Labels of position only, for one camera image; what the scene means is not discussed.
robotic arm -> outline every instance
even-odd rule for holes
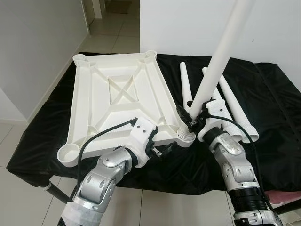
[[[99,226],[115,185],[132,167],[140,168],[149,160],[153,148],[152,138],[158,128],[145,118],[139,118],[130,133],[125,147],[102,155],[97,165],[86,175],[73,201],[68,202],[62,213],[66,226]]]
[[[282,226],[278,215],[267,207],[244,148],[220,129],[222,121],[217,118],[225,118],[225,108],[224,100],[208,101],[194,121],[182,107],[178,106],[177,111],[189,131],[209,145],[209,150],[219,163],[235,210],[236,226]]]

white wall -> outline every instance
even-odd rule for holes
[[[10,99],[5,95],[5,93],[0,89],[0,119],[2,121],[26,121],[24,116],[16,108],[16,106],[10,101]]]
[[[257,0],[232,57],[278,63],[301,90],[300,0]],[[212,56],[234,0],[141,0],[140,51]]]
[[[0,89],[24,118],[87,33],[81,0],[0,0]]]

baseboard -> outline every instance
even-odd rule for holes
[[[57,84],[59,83],[59,81],[61,80],[62,76],[65,74],[66,70],[68,69],[68,67],[70,66],[70,64],[72,63],[73,59],[72,57],[75,54],[78,54],[79,50],[81,49],[82,45],[84,44],[84,42],[86,41],[86,39],[90,36],[90,34],[88,33],[84,39],[82,40],[82,42],[79,44],[79,46],[76,48],[76,50],[74,51],[74,53],[72,54],[72,56],[68,59],[68,61],[66,62],[65,66],[63,67],[63,69],[59,72],[59,74],[57,75],[57,77],[54,79],[54,81],[52,82],[52,84],[49,86],[49,88],[47,89],[47,91],[45,92],[45,94],[43,95],[43,97],[41,98],[41,100],[39,101],[39,103],[36,105],[36,107],[34,108],[33,112],[30,114],[30,116],[27,119],[26,123],[31,123],[31,121],[33,120],[33,118],[36,116],[36,114],[39,112],[39,110],[41,109],[41,107],[44,105],[44,103],[48,100],[50,94],[52,93],[52,91],[55,89],[55,87],[57,86]]]
[[[0,119],[0,124],[28,125],[28,121],[10,120],[10,119]]]

white tape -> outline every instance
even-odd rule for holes
[[[89,210],[75,202],[67,202],[62,219],[67,226],[99,226],[103,213]]]

black cable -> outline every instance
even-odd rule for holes
[[[122,127],[122,126],[125,126],[125,125],[127,125],[127,124],[129,124],[129,123],[132,124],[132,125],[134,125],[134,124],[136,123],[136,121],[137,121],[137,118],[131,119],[131,120],[126,121],[126,122],[124,122],[124,123],[122,123],[122,124],[119,124],[119,125],[113,126],[113,127],[111,127],[111,128],[108,128],[108,129],[106,129],[106,130],[104,130],[104,131],[102,131],[102,132],[100,132],[100,133],[94,135],[93,137],[91,137],[89,140],[87,140],[87,141],[84,143],[84,145],[81,147],[81,149],[80,149],[80,151],[79,151],[79,159],[78,159],[78,166],[77,166],[77,185],[76,185],[76,191],[79,190],[80,183],[81,183],[81,175],[80,175],[80,172],[81,172],[81,160],[82,160],[82,156],[83,156],[84,150],[85,150],[85,148],[87,147],[87,145],[88,145],[91,141],[93,141],[94,139],[100,137],[101,135],[103,135],[103,134],[105,134],[105,133],[107,133],[107,132],[110,132],[111,130],[117,129],[117,128]]]
[[[221,119],[221,120],[225,120],[225,121],[228,121],[228,122],[231,122],[232,124],[236,125],[238,128],[240,128],[241,131],[243,131],[243,133],[246,135],[246,137],[248,138],[248,140],[250,141],[250,144],[252,145],[252,148],[253,148],[253,151],[254,151],[254,154],[255,154],[255,160],[256,160],[256,171],[257,171],[257,178],[258,178],[258,183],[259,183],[259,186],[260,186],[260,191],[263,195],[263,198],[267,204],[267,206],[269,207],[269,209],[273,212],[274,209],[273,207],[271,206],[266,194],[264,193],[264,189],[263,189],[263,184],[262,184],[262,178],[261,178],[261,171],[260,171],[260,167],[259,167],[259,159],[258,159],[258,154],[257,154],[257,150],[256,150],[256,146],[253,142],[253,140],[251,139],[250,135],[247,133],[247,131],[241,126],[239,125],[237,122],[231,120],[231,119],[228,119],[228,118],[225,118],[225,117],[221,117],[221,116],[216,116],[216,115],[206,115],[206,118],[213,118],[213,119]]]

